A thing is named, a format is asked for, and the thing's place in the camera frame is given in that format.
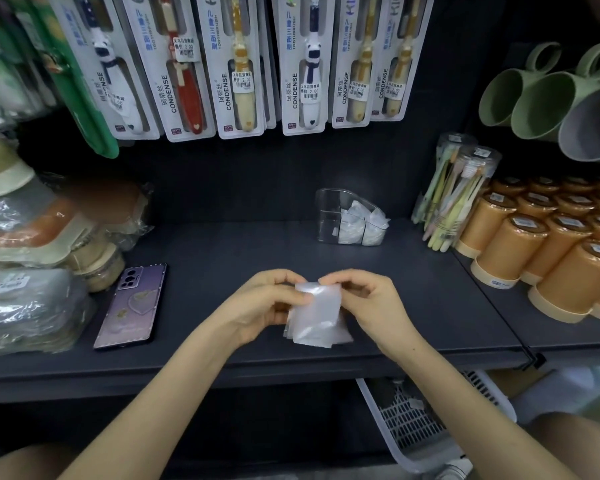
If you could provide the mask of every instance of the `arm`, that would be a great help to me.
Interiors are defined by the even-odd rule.
[[[419,387],[484,480],[577,479],[422,338],[389,278],[348,270],[320,282],[344,284],[342,306]]]
[[[239,346],[289,305],[310,296],[279,283],[304,282],[291,271],[258,273],[195,329],[136,398],[60,475],[59,480],[157,480],[202,398]]]

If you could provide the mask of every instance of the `leg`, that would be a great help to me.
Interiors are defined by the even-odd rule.
[[[33,445],[0,458],[0,480],[56,480],[75,455],[63,445]]]
[[[567,413],[548,413],[529,432],[580,478],[600,480],[600,424]]]

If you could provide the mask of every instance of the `cup handle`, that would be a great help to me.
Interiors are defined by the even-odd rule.
[[[545,50],[551,50],[551,55],[546,64],[542,67],[538,67],[538,58]],[[527,63],[525,64],[526,69],[529,72],[536,72],[540,74],[546,74],[555,67],[560,60],[562,55],[562,48],[558,42],[544,42],[536,45],[527,57]]]
[[[600,43],[582,56],[576,67],[576,74],[586,79],[600,80]]]

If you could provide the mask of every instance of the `mug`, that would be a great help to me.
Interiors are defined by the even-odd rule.
[[[569,111],[560,126],[558,143],[572,160],[600,162],[600,90]]]
[[[538,59],[545,50],[549,58],[542,67],[538,67]],[[482,124],[511,126],[511,113],[523,90],[551,71],[561,55],[558,42],[541,43],[529,54],[525,70],[506,69],[494,77],[480,98],[478,115]]]
[[[558,141],[560,124],[588,95],[600,90],[600,43],[580,59],[575,74],[554,72],[527,87],[511,114],[511,129],[522,139]]]

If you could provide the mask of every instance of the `green cup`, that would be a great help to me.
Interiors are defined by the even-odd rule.
[[[539,65],[540,55],[547,60]],[[507,69],[489,83],[480,98],[478,115],[485,126],[511,126],[511,113],[522,92],[551,71],[560,60],[562,50],[558,42],[536,46],[527,58],[525,70]]]
[[[600,43],[582,56],[575,74],[547,74],[527,87],[513,109],[511,129],[522,139],[558,141],[567,113],[599,89]]]

